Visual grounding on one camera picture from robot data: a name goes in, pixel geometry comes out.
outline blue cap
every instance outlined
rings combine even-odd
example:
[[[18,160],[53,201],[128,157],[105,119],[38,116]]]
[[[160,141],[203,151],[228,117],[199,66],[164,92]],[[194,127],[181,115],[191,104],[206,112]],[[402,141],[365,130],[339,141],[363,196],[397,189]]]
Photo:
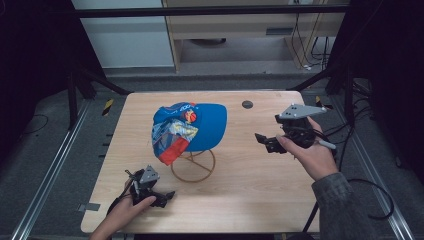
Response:
[[[181,153],[214,148],[224,136],[227,109],[215,103],[180,102],[161,107],[153,116],[153,150],[169,165]]]

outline hat stand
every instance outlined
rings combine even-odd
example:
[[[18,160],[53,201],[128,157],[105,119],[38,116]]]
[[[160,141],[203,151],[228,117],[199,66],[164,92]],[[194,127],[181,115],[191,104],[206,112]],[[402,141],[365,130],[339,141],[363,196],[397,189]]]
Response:
[[[212,168],[206,167],[206,166],[200,164],[199,162],[195,161],[195,157],[198,157],[198,156],[205,154],[205,153],[207,154],[207,152],[209,152],[211,154],[211,157],[212,157]],[[174,176],[176,178],[178,178],[179,180],[181,180],[183,182],[188,182],[188,183],[198,183],[198,182],[201,182],[201,181],[205,180],[206,178],[208,178],[212,174],[212,172],[214,171],[215,163],[216,163],[215,155],[213,154],[212,150],[205,150],[205,151],[201,151],[201,152],[198,152],[198,153],[195,153],[195,154],[193,154],[193,152],[187,152],[187,153],[188,153],[188,155],[182,154],[178,158],[181,158],[181,159],[186,160],[186,161],[190,161],[192,164],[195,164],[199,168],[208,172],[208,174],[205,177],[202,177],[200,179],[194,179],[194,180],[187,179],[185,177],[182,177],[181,174],[177,174],[176,170],[174,169],[174,163],[172,163],[171,164],[171,171],[174,174]]]

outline hand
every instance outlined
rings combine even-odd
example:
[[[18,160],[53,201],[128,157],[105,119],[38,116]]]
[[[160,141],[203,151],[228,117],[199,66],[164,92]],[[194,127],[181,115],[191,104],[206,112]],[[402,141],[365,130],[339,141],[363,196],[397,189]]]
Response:
[[[315,130],[322,132],[321,126],[318,123],[309,117],[308,119]],[[304,149],[297,146],[292,140],[286,137],[277,135],[276,138],[284,149],[299,159],[299,162],[305,168],[306,172],[315,181],[338,172],[330,149],[318,143],[315,143],[311,147]]]
[[[135,217],[146,211],[156,200],[155,196],[143,199],[137,205],[133,206],[133,200],[130,196],[123,197],[121,201],[112,209],[106,218],[91,234],[90,239],[109,239],[112,234],[125,227]]]

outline orange cartoon character on cap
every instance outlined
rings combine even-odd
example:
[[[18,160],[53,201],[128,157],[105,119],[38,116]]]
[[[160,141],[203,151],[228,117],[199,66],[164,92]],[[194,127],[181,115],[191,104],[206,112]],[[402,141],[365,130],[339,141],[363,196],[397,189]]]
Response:
[[[184,117],[187,124],[191,124],[192,122],[196,121],[196,113],[192,109],[185,112]]]

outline black horizontal bar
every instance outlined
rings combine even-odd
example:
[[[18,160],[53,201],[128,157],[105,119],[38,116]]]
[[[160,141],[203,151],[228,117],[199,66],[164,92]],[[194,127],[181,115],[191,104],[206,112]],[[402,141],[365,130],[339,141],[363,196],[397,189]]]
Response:
[[[287,13],[339,13],[346,12],[349,4],[281,5],[281,6],[217,6],[171,8],[84,9],[74,11],[50,11],[50,15],[68,15],[78,18],[117,18],[189,15],[240,15]]]

